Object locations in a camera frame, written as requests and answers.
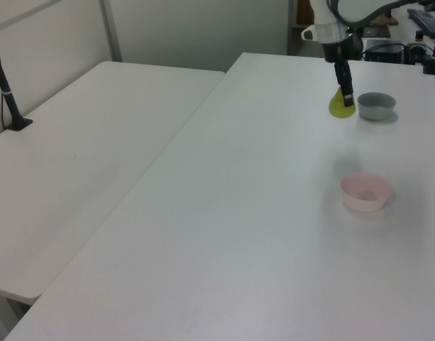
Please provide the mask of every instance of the white surface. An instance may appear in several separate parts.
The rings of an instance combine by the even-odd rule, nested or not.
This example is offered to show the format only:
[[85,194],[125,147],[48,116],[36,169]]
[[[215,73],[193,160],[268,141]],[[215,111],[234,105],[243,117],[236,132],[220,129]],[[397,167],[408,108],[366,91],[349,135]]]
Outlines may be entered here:
[[110,0],[124,62],[227,71],[242,52],[287,54],[291,0]]
[[42,294],[222,77],[101,63],[0,134],[0,294]]
[[[244,54],[7,340],[435,340],[435,77],[351,67],[397,122],[332,117],[321,59]],[[343,207],[356,170],[384,217]]]
[[[421,11],[424,10],[424,7],[419,4],[409,4],[402,7],[399,7],[398,9],[392,10],[392,16],[396,18],[399,21],[399,25],[396,26],[389,26],[389,31],[391,34],[391,38],[364,38],[364,46],[366,44],[367,39],[380,39],[380,40],[398,40],[399,42],[403,44],[409,44],[409,43],[421,43],[426,44],[431,49],[435,47],[435,40],[431,39],[428,36],[424,36],[424,40],[422,42],[416,42],[415,36],[416,31],[420,30],[421,28],[418,27],[418,25],[412,20],[409,19],[409,14],[407,12],[408,9],[419,9]],[[435,18],[435,12],[430,12],[430,14]],[[428,48],[426,48],[427,54],[431,55],[432,51]]]
[[[5,1],[0,9],[12,8],[12,3]],[[25,116],[86,71],[111,59],[99,2],[62,0],[3,29],[0,53],[18,108]],[[9,124],[7,107],[5,112]]]

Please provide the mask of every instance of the wall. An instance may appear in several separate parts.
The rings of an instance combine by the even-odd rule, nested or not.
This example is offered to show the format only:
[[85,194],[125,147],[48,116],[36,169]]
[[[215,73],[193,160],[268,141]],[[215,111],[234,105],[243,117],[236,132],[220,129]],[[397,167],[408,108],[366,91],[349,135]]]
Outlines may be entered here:
[[25,115],[101,61],[111,60],[99,0],[61,0],[1,29],[0,53]]
[[226,72],[242,52],[286,55],[290,0],[105,0],[124,62]]

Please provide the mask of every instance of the table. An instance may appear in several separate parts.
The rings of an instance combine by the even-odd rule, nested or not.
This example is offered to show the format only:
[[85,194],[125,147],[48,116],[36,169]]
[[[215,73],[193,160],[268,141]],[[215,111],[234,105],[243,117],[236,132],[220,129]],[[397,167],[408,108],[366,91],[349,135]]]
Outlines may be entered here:
[[[321,59],[242,54],[7,340],[435,340],[435,76],[350,63],[397,121],[329,115]],[[342,205],[359,170],[383,211]]]
[[[364,48],[366,47],[367,39],[379,39],[379,40],[397,40],[403,44],[417,43],[415,41],[416,31],[421,28],[409,19],[408,9],[419,9],[424,11],[424,7],[419,4],[409,4],[397,9],[392,10],[392,16],[399,21],[396,26],[389,26],[389,31],[391,38],[363,38]],[[430,14],[435,18],[435,11],[430,12]],[[424,36],[424,40],[419,42],[429,46],[432,50],[435,47],[435,39],[431,39],[428,36]],[[427,54],[431,55],[430,49],[426,48]]]
[[222,77],[102,63],[0,134],[0,295],[32,304]]

